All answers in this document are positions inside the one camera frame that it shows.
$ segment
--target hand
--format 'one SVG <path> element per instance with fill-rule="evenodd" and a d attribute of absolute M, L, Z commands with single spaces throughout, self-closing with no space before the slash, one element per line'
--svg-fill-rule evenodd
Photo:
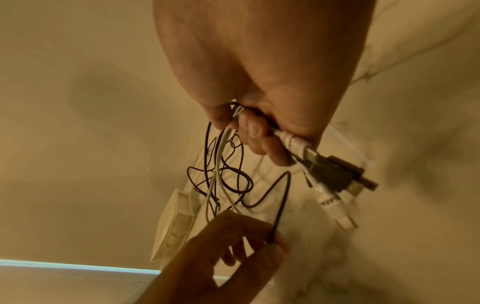
<path fill-rule="evenodd" d="M 223 129 L 229 102 L 261 110 L 314 147 L 362 53 L 375 0 L 155 0 L 158 37 L 186 92 Z M 240 116 L 240 139 L 292 164 L 265 118 Z"/>
<path fill-rule="evenodd" d="M 265 242 L 272 225 L 231 211 L 224 211 L 180 250 L 136 304 L 247 304 L 268 283 L 285 260 L 290 247 L 278 235 Z M 246 237 L 255 251 L 247 257 Z M 241 262 L 222 286 L 213 279 L 214 266 Z"/>

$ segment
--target fingernail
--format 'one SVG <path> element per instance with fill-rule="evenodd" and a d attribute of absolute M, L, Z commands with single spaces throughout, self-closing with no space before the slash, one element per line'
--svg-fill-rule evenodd
<path fill-rule="evenodd" d="M 285 252 L 276 244 L 268 244 L 265 246 L 266 263 L 271 268 L 278 268 L 285 261 Z"/>
<path fill-rule="evenodd" d="M 260 128 L 255 124 L 250 124 L 248 126 L 248 136 L 252 138 L 257 138 L 260 135 Z"/>
<path fill-rule="evenodd" d="M 245 117 L 245 115 L 240 114 L 240 117 L 238 118 L 238 124 L 241 129 L 248 130 L 249 128 L 248 119 Z"/>

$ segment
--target tangled cable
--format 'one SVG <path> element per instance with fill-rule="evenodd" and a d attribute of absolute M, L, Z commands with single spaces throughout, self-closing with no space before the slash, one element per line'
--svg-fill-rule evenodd
<path fill-rule="evenodd" d="M 238 114 L 241 110 L 241 106 L 238 103 L 232 102 L 233 105 L 233 112 Z M 210 222 L 209 218 L 209 209 L 213 215 L 216 217 L 221 211 L 221 204 L 220 199 L 217 195 L 217 185 L 220 187 L 221 191 L 224 193 L 225 197 L 227 198 L 230 206 L 226 209 L 233 209 L 237 213 L 241 213 L 238 204 L 240 203 L 244 208 L 251 209 L 259 206 L 267 195 L 273 190 L 273 188 L 284 178 L 286 177 L 286 185 L 285 191 L 283 193 L 283 197 L 278 208 L 277 215 L 275 217 L 275 221 L 273 223 L 272 232 L 268 238 L 269 242 L 273 242 L 275 237 L 275 231 L 277 230 L 278 224 L 280 222 L 280 218 L 282 216 L 282 212 L 285 207 L 285 203 L 287 202 L 290 184 L 292 179 L 292 174 L 290 171 L 284 172 L 282 175 L 278 177 L 278 179 L 270 186 L 270 188 L 265 192 L 265 194 L 254 204 L 247 204 L 245 202 L 245 195 L 250 193 L 254 188 L 254 181 L 253 179 L 244 171 L 242 171 L 242 165 L 244 162 L 244 145 L 240 142 L 240 138 L 238 136 L 238 132 L 234 131 L 230 128 L 225 128 L 220 132 L 220 134 L 209 141 L 209 135 L 211 130 L 212 124 L 208 123 L 205 135 L 205 143 L 204 143 L 204 151 L 203 151 L 203 168 L 196 168 L 196 167 L 188 167 L 187 168 L 187 176 L 190 182 L 193 184 L 194 189 L 196 192 L 201 194 L 206 198 L 206 203 L 208 203 L 209 208 L 205 208 L 205 218 L 207 222 Z M 224 149 L 227 145 L 230 145 L 232 148 L 231 153 L 228 155 L 227 158 L 223 157 Z M 228 164 L 228 161 L 235 155 L 237 149 L 240 148 L 240 163 L 238 168 L 232 167 Z M 210 164 L 212 162 L 213 157 L 213 167 L 209 169 Z M 200 171 L 204 173 L 205 179 L 198 184 L 195 184 L 192 177 L 191 177 L 191 170 Z M 231 171 L 236 174 L 236 188 L 231 187 L 224 179 L 223 174 L 225 171 Z M 246 181 L 246 186 L 244 189 L 241 189 L 241 178 Z M 206 184 L 208 189 L 207 192 L 200 189 L 200 185 L 203 183 Z M 231 197 L 231 194 L 237 195 L 238 197 L 234 200 Z"/>

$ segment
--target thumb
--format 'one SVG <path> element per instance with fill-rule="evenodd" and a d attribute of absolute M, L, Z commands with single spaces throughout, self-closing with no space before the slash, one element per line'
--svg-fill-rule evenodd
<path fill-rule="evenodd" d="M 219 106 L 201 105 L 201 107 L 205 111 L 206 117 L 210 120 L 211 124 L 219 130 L 226 128 L 232 120 L 233 112 L 228 103 Z"/>
<path fill-rule="evenodd" d="M 285 257 L 284 251 L 276 244 L 267 244 L 256 251 L 218 289 L 219 303 L 250 303 L 280 268 Z"/>

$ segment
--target blue light strip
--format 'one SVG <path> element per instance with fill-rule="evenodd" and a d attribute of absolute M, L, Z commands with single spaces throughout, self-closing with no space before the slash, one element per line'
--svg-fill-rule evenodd
<path fill-rule="evenodd" d="M 139 268 L 122 268 L 122 267 L 108 267 L 108 266 L 93 266 L 93 265 L 78 265 L 78 264 L 62 264 L 62 263 L 48 263 L 48 262 L 31 262 L 19 261 L 11 259 L 0 259 L 0 267 L 29 267 L 29 268 L 50 268 L 50 269 L 71 269 L 71 270 L 90 270 L 90 271 L 105 271 L 105 272 L 122 272 L 122 273 L 138 273 L 138 274 L 160 274 L 159 270 L 153 269 L 139 269 Z M 215 280 L 226 281 L 229 278 L 226 276 L 213 276 Z"/>

